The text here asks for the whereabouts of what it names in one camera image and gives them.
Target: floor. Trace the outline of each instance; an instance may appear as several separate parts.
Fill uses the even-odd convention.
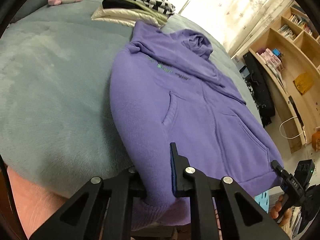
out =
[[[279,126],[281,123],[280,117],[278,113],[276,113],[276,116],[272,118],[272,123],[266,126],[265,129],[281,153],[284,161],[284,168],[289,173],[293,174],[299,161],[313,159],[316,169],[312,175],[310,185],[320,184],[320,174],[318,175],[318,169],[320,170],[320,152],[316,153],[311,147],[311,144],[308,144],[292,154],[289,148],[288,140],[280,135]],[[269,190],[269,193],[272,195],[281,191],[282,190],[280,187],[275,187]]]

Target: bed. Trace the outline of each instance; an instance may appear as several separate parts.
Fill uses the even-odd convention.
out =
[[[109,104],[111,65],[132,28],[92,21],[101,1],[44,6],[11,24],[0,39],[1,155],[20,179],[66,198],[93,176],[111,178],[132,166]],[[178,14],[162,28],[182,29],[208,37],[210,60],[233,80],[261,123],[222,45]]]

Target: metal bolt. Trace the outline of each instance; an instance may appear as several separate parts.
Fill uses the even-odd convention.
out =
[[[137,170],[136,170],[135,166],[130,167],[130,168],[129,168],[129,172],[130,172],[130,173],[136,173]]]
[[[187,167],[185,171],[186,173],[193,174],[196,172],[196,169],[194,167]]]
[[[100,183],[101,179],[99,177],[93,177],[90,181],[92,184],[98,184]]]
[[[223,181],[227,184],[231,184],[233,182],[233,179],[231,177],[226,176],[223,178]]]

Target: human hand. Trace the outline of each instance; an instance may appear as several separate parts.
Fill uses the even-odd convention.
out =
[[[275,206],[271,209],[270,216],[273,219],[276,219],[279,216],[279,212],[282,209],[282,205],[281,205],[282,200],[283,200],[283,195],[280,195]],[[292,216],[292,211],[291,211],[291,208],[289,208],[285,211],[283,218],[282,218],[281,222],[279,223],[279,226],[283,227],[284,225],[289,223],[291,216]]]

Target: curtain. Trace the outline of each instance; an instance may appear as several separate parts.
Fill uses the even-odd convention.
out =
[[[204,28],[233,56],[244,51],[292,2],[190,0],[181,15]]]

